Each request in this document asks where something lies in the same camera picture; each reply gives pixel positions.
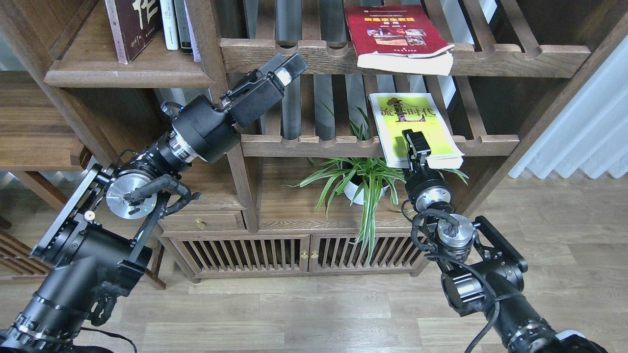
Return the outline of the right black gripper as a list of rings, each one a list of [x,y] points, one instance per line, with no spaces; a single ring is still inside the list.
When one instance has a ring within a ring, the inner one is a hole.
[[[414,210],[432,208],[453,211],[449,203],[451,189],[440,172],[428,167],[427,157],[431,154],[431,148],[422,132],[406,129],[402,131],[402,136],[408,147],[407,159],[410,165],[408,170],[404,170],[405,189]]]

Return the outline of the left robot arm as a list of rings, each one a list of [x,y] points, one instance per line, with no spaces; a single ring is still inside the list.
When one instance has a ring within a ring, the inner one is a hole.
[[[181,181],[195,158],[215,163],[240,143],[247,127],[284,97],[307,69],[301,54],[276,54],[220,96],[215,107],[200,95],[187,105],[163,102],[171,130],[127,163],[95,165],[72,194],[32,255],[52,266],[27,307],[1,331],[3,353],[105,353],[76,346],[90,320],[105,324],[117,299],[147,271],[148,237],[159,219],[198,199]]]

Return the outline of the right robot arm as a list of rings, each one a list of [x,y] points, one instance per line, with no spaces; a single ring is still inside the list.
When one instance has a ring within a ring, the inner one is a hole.
[[[405,188],[417,212],[411,239],[442,271],[449,306],[461,316],[482,312],[486,326],[467,347],[493,328],[510,353],[603,353],[605,349],[575,330],[556,332],[532,308],[522,291],[527,261],[479,216],[471,221],[456,214],[451,190],[437,170],[428,167],[431,149],[421,132],[404,130],[407,159]]]

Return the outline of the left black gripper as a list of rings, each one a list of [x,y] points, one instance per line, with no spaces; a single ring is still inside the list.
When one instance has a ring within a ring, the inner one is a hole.
[[[161,140],[161,156],[168,164],[190,164],[195,158],[215,163],[240,143],[236,125],[255,123],[284,97],[285,87],[308,68],[303,56],[277,53],[260,70],[249,72],[220,98],[222,109],[199,95],[187,105],[163,102],[171,118],[171,132]]]

